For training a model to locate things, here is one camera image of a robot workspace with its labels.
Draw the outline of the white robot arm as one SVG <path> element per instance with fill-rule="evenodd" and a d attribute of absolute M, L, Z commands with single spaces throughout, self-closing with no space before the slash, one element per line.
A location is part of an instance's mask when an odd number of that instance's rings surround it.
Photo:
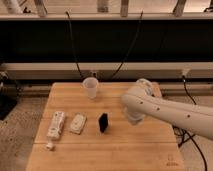
<path fill-rule="evenodd" d="M 213 140 L 213 108 L 154 97 L 152 83 L 138 79 L 121 97 L 132 124 L 145 115 Z"/>

